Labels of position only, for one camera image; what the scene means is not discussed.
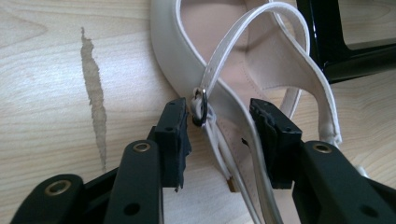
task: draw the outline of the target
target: scratch on table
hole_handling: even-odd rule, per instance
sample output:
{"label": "scratch on table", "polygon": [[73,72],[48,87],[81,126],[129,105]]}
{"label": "scratch on table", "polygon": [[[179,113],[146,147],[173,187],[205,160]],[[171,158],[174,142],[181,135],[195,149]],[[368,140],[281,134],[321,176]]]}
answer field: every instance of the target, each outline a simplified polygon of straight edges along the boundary
{"label": "scratch on table", "polygon": [[96,136],[96,145],[99,149],[102,170],[106,171],[106,110],[103,105],[104,95],[100,81],[99,67],[92,57],[93,43],[85,37],[84,28],[81,28],[81,60],[85,87],[90,105],[92,106],[92,124]]}

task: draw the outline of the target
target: black plastic object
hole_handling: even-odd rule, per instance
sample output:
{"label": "black plastic object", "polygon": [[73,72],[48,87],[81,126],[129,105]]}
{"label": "black plastic object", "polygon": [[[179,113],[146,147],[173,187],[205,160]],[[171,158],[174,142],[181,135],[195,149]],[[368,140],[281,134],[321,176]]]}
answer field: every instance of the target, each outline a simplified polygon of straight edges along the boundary
{"label": "black plastic object", "polygon": [[11,223],[76,223],[86,204],[81,177],[56,175],[35,187]]}
{"label": "black plastic object", "polygon": [[297,0],[297,7],[309,27],[310,55],[330,83],[396,68],[396,43],[364,49],[345,44],[338,0]]}
{"label": "black plastic object", "polygon": [[302,223],[396,223],[391,206],[338,148],[307,142],[298,168],[293,200]]}
{"label": "black plastic object", "polygon": [[290,189],[292,170],[301,144],[302,131],[275,105],[250,100],[250,114],[262,140],[262,151],[274,189]]}
{"label": "black plastic object", "polygon": [[125,148],[105,223],[163,223],[160,150],[151,140]]}
{"label": "black plastic object", "polygon": [[164,188],[183,188],[186,157],[191,153],[187,136],[186,99],[169,102],[155,127],[155,141],[161,151]]}

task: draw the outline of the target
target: wooden surface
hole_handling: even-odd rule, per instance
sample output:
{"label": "wooden surface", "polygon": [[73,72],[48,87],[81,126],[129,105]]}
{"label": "wooden surface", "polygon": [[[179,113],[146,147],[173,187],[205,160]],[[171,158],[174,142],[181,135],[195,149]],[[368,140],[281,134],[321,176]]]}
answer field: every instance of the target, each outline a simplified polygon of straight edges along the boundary
{"label": "wooden surface", "polygon": [[[394,7],[373,4],[386,10],[365,17],[375,24],[370,38],[383,32],[395,37],[396,29],[381,31],[383,20],[394,28]],[[359,39],[354,27],[366,21],[350,13],[345,27]],[[177,95],[153,56],[149,0],[1,1],[0,30],[0,223],[8,223],[46,178],[71,173],[89,181],[103,173],[100,151],[106,152],[107,170],[118,166],[125,146],[145,138]],[[87,66],[96,72],[87,74]],[[99,76],[100,83],[90,76]],[[396,188],[396,71],[332,89],[341,149],[371,178]],[[103,102],[93,96],[100,90]],[[106,115],[92,115],[90,101]],[[316,120],[314,100],[305,94],[294,119],[304,140],[317,139]],[[249,222],[241,196],[228,191],[215,168],[202,132],[190,125],[189,135],[193,152],[185,188],[164,191],[165,221],[185,223],[177,221],[184,213],[191,223]]]}

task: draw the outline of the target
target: brown stain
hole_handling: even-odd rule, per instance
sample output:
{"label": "brown stain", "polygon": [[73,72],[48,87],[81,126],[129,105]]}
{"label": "brown stain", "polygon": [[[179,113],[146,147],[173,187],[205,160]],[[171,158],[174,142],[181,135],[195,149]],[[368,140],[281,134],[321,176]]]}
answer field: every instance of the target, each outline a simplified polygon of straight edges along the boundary
{"label": "brown stain", "polygon": [[92,57],[94,45],[85,37],[84,28],[81,28],[81,60],[82,73],[84,74],[85,87],[92,111],[92,125],[96,136],[96,145],[99,149],[102,170],[106,171],[106,110],[103,105],[104,94],[100,81],[99,67]]}

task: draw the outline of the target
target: shoe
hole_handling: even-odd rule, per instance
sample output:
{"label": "shoe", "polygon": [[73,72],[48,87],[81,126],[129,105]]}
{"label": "shoe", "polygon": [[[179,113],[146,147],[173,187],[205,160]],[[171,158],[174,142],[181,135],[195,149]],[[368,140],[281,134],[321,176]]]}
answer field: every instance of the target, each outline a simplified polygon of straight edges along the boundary
{"label": "shoe", "polygon": [[279,2],[152,0],[151,41],[169,83],[191,99],[195,123],[203,126],[220,170],[236,183],[253,221],[280,223],[250,98],[268,100],[264,91],[287,87],[280,108],[291,117],[300,90],[308,91],[318,102],[320,140],[341,143],[332,91],[308,55],[303,16]]}

